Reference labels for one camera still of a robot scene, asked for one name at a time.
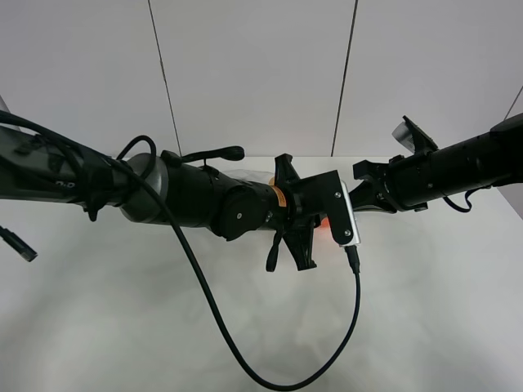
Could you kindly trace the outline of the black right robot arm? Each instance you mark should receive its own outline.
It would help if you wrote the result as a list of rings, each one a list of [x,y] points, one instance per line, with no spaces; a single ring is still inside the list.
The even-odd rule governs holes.
[[[360,184],[350,192],[356,212],[424,211],[436,199],[522,181],[522,116],[508,118],[488,132],[439,148],[408,117],[392,132],[409,152],[387,163],[354,165]]]

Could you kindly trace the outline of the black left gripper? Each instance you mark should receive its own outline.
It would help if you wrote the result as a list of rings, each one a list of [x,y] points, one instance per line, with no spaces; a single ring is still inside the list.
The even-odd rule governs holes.
[[[278,206],[271,218],[271,228],[282,231],[298,271],[316,267],[312,259],[314,229],[327,216],[324,211],[324,175],[301,178],[292,165],[293,156],[275,157],[275,175],[271,187],[283,196],[284,206]]]

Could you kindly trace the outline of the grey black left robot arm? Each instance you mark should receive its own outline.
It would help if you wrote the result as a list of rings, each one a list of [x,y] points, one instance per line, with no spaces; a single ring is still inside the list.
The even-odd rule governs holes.
[[[275,234],[268,271],[275,269],[281,245],[299,270],[314,268],[313,235],[326,214],[326,176],[299,178],[288,155],[277,158],[277,178],[270,185],[230,177],[207,164],[195,166],[210,158],[243,156],[233,146],[186,158],[155,147],[110,157],[14,114],[1,114],[4,199],[75,204],[91,221],[103,207],[117,207],[130,221],[202,227],[228,241],[267,229]]]

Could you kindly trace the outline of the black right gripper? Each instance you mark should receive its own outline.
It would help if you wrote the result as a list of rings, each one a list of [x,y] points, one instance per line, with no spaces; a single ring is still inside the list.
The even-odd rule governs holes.
[[[350,193],[354,212],[394,213],[395,208],[383,193],[366,180],[380,180],[385,177],[387,192],[400,206],[400,210],[421,212],[427,210],[427,202],[420,201],[424,182],[422,165],[427,162],[426,154],[409,157],[396,155],[387,163],[373,163],[363,160],[353,165],[355,180],[364,180]]]

